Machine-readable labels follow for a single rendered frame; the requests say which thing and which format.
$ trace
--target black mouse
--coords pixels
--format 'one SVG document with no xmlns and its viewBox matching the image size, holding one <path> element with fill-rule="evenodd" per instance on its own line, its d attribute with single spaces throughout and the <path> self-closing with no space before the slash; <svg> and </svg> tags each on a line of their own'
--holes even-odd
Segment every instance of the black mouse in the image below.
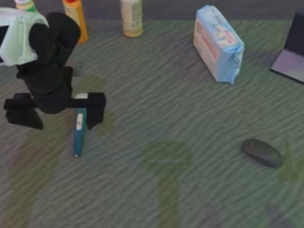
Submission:
<svg viewBox="0 0 304 228">
<path fill-rule="evenodd" d="M 258 139 L 245 140 L 242 151 L 255 161 L 271 168 L 278 168 L 283 164 L 283 157 L 279 151 Z"/>
</svg>

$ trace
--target glue bottle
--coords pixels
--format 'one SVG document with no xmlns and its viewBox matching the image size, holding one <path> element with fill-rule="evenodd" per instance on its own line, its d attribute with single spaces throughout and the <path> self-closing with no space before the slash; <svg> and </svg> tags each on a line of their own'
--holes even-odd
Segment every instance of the glue bottle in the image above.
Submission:
<svg viewBox="0 0 304 228">
<path fill-rule="evenodd" d="M 123 22 L 123 34 L 129 38 L 139 37 L 143 33 L 142 0 L 120 0 Z"/>
<path fill-rule="evenodd" d="M 37 12 L 35 4 L 32 0 L 15 0 L 16 8 L 28 12 Z"/>
<path fill-rule="evenodd" d="M 87 42 L 88 35 L 81 0 L 63 0 L 63 6 L 65 8 L 66 15 L 73 19 L 80 27 L 81 36 L 78 43 Z"/>
</svg>

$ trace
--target tissue box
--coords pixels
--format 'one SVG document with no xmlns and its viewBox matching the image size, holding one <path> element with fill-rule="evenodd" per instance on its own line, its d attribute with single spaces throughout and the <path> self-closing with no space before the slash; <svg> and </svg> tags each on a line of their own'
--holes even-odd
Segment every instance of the tissue box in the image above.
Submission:
<svg viewBox="0 0 304 228">
<path fill-rule="evenodd" d="M 244 43 L 216 7 L 197 11 L 193 45 L 216 81 L 234 84 Z"/>
</svg>

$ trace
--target bottle cap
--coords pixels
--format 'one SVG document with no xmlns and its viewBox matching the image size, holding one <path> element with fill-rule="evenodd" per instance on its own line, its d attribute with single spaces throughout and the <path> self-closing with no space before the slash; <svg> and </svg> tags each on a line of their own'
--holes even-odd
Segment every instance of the bottle cap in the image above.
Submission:
<svg viewBox="0 0 304 228">
<path fill-rule="evenodd" d="M 26 4 L 26 3 L 29 3 L 29 2 L 31 2 L 31 0 L 15 0 L 16 4 Z"/>
</svg>

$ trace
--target blue marker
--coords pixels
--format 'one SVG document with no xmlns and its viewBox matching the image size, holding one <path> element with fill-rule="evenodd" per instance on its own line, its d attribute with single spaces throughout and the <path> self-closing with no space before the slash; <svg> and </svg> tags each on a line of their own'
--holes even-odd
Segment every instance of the blue marker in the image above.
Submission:
<svg viewBox="0 0 304 228">
<path fill-rule="evenodd" d="M 87 99 L 88 94 L 77 94 L 75 99 Z M 76 125 L 74 130 L 74 150 L 73 156 L 78 158 L 81 155 L 82 145 L 86 132 L 86 109 L 76 109 Z"/>
</svg>

